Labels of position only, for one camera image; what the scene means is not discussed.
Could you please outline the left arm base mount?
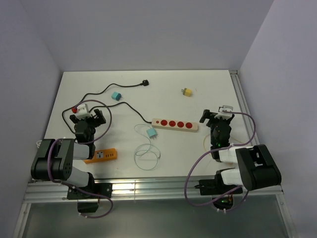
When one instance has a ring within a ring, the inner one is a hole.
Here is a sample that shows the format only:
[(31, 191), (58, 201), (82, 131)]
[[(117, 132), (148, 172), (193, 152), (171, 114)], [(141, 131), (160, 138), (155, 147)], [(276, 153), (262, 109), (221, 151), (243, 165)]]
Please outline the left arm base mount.
[(67, 193), (67, 200), (77, 201), (77, 211), (84, 214), (93, 214), (99, 208), (100, 197), (97, 195), (106, 196), (111, 198), (112, 194), (112, 184), (111, 183), (96, 183), (93, 190), (89, 188), (82, 188), (86, 190), (89, 194), (82, 193), (75, 188), (70, 188)]

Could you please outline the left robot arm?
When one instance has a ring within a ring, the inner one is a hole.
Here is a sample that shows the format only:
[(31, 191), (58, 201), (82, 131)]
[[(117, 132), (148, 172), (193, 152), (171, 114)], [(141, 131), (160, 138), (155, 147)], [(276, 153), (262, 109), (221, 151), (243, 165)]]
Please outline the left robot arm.
[(74, 160), (92, 160), (95, 155), (96, 128), (106, 123), (99, 109), (92, 115), (88, 109), (70, 116), (75, 138), (44, 139), (31, 166), (34, 180), (52, 181), (68, 187), (68, 200), (106, 199), (111, 197), (110, 183), (96, 183), (93, 175), (73, 166)]

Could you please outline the small yellow plug adapter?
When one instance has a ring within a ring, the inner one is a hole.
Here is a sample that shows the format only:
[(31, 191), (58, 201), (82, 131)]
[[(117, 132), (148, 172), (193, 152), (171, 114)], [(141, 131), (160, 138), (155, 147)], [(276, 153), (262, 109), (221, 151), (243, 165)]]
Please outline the small yellow plug adapter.
[(186, 97), (191, 97), (192, 96), (192, 90), (188, 88), (181, 89), (182, 95)]

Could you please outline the teal charger with cable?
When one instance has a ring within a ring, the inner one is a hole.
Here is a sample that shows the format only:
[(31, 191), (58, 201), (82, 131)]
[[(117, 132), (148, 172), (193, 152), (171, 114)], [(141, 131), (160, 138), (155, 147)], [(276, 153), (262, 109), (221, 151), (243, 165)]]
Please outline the teal charger with cable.
[(157, 132), (154, 128), (147, 129), (146, 133), (147, 133), (149, 139), (156, 138), (156, 136), (157, 136)]

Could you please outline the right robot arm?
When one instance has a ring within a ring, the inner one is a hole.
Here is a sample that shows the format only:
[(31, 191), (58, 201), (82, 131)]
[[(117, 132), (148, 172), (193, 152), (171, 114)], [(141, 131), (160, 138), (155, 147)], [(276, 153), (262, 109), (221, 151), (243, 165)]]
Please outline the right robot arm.
[(230, 123), (235, 117), (230, 106), (219, 107), (218, 112), (204, 110), (200, 123), (208, 120), (206, 126), (211, 131), (212, 158), (219, 163), (229, 163), (233, 167), (218, 170), (212, 179), (201, 179), (195, 188), (200, 195), (217, 195), (233, 189), (241, 194), (243, 188), (253, 191), (281, 185), (281, 173), (264, 144), (255, 146), (230, 146)]

